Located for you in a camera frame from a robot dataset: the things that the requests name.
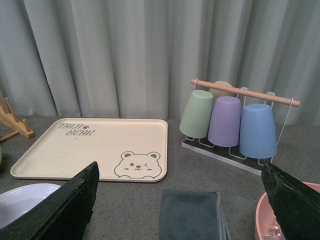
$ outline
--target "green cup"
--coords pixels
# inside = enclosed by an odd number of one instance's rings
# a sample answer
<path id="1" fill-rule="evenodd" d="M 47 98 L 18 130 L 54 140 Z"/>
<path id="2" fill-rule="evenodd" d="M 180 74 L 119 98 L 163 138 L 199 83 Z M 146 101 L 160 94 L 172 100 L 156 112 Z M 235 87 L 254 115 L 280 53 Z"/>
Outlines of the green cup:
<path id="1" fill-rule="evenodd" d="M 191 138 L 201 139 L 207 136 L 214 96 L 204 90 L 194 90 L 184 108 L 180 122 L 180 131 Z"/>

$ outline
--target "wooden dish rack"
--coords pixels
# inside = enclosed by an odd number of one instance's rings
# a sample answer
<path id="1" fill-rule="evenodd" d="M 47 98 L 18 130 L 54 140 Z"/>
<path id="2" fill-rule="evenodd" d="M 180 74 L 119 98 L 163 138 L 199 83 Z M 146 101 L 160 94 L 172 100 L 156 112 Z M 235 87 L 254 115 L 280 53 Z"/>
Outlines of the wooden dish rack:
<path id="1" fill-rule="evenodd" d="M 12 129 L 14 132 L 1 137 L 0 142 L 7 140 L 17 134 L 21 134 L 28 139 L 34 137 L 35 132 L 30 129 L 27 120 L 23 119 L 22 121 L 20 121 L 18 119 L 10 99 L 8 97 L 5 97 L 4 100 L 9 110 L 7 109 L 3 99 L 0 97 L 0 123 Z"/>

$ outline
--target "countertop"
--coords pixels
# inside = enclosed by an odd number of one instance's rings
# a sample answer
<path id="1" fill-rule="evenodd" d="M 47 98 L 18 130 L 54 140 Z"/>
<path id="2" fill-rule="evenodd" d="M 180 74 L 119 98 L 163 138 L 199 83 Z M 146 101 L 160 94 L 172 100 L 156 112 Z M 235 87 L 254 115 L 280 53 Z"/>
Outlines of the countertop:
<path id="1" fill-rule="evenodd" d="M 13 136 L 0 143 L 0 194 L 36 183 L 63 185 L 63 180 L 16 179 L 13 164 L 59 118 L 26 116 L 35 137 Z M 84 240 L 157 240 L 164 189 L 218 192 L 233 240 L 255 239 L 255 211 L 265 192 L 261 177 L 181 146 L 180 121 L 167 120 L 167 173 L 155 183 L 98 184 L 91 222 Z M 12 132 L 0 125 L 0 135 Z M 320 184 L 320 127 L 284 128 L 273 163 L 300 181 Z"/>

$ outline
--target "pink bowl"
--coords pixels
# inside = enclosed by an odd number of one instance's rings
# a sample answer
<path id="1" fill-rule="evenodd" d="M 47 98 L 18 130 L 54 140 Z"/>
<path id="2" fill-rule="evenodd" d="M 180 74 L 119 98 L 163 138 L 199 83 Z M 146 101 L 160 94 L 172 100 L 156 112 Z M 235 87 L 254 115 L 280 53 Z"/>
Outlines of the pink bowl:
<path id="1" fill-rule="evenodd" d="M 304 182 L 306 185 L 311 187 L 320 193 L 320 185 L 316 183 Z M 272 226 L 275 219 L 274 211 L 271 208 L 268 200 L 267 193 L 265 192 L 257 206 L 255 211 L 255 240 L 263 240 L 263 235 L 268 234 L 268 229 Z"/>

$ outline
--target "bowl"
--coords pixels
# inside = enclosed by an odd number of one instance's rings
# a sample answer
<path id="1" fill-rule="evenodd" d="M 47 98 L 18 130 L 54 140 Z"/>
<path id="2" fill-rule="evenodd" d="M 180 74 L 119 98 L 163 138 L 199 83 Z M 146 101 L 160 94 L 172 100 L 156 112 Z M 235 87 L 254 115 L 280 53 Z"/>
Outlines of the bowl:
<path id="1" fill-rule="evenodd" d="M 319 184 L 311 182 L 304 182 L 304 184 L 320 193 Z M 268 234 L 268 229 L 272 226 L 275 217 L 265 192 L 261 196 L 255 211 L 255 240 L 263 240 L 263 236 Z"/>
<path id="2" fill-rule="evenodd" d="M 0 194 L 0 229 L 30 211 L 59 187 L 56 184 L 36 183 Z"/>

